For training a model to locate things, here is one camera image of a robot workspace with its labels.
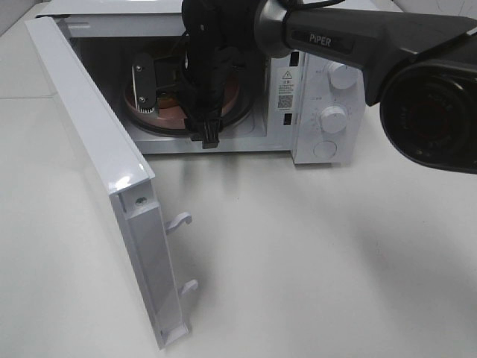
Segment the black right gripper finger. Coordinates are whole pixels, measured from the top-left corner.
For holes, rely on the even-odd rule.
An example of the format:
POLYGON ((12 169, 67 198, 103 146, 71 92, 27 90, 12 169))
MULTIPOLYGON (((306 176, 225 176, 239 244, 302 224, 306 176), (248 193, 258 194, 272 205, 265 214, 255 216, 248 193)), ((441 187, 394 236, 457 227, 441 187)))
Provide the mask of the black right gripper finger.
POLYGON ((132 65, 133 95, 136 110, 153 113, 157 105, 154 60, 148 53, 138 53, 132 65))
POLYGON ((189 120, 191 141, 201 142, 202 149, 217 148, 220 142, 219 133, 221 130, 222 120, 220 117, 189 120))

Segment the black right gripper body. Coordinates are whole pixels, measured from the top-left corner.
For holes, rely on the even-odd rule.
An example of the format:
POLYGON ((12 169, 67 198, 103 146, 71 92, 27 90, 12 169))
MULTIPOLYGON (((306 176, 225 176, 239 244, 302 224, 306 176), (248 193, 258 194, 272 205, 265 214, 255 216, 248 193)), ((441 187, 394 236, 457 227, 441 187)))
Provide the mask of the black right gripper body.
POLYGON ((184 88, 177 99, 186 114, 186 129, 189 129, 190 119, 220 117, 222 120, 224 93, 230 75, 236 76, 242 91, 242 70, 246 68, 243 54, 236 48, 228 47, 214 50, 208 58, 203 52, 194 57, 184 46, 172 53, 183 55, 181 78, 184 88))

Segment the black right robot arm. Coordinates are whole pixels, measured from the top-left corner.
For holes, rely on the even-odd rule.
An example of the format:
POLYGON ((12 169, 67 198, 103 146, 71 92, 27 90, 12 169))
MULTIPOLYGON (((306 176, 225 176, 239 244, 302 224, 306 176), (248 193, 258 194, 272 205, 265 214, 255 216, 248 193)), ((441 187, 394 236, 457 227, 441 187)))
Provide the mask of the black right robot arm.
POLYGON ((449 172, 476 172, 476 20, 464 16, 345 10, 336 1, 184 1, 182 57, 138 54, 133 95, 140 113, 173 93, 186 130, 216 148, 236 54, 274 58, 293 50, 359 69, 368 105, 405 157, 449 172))

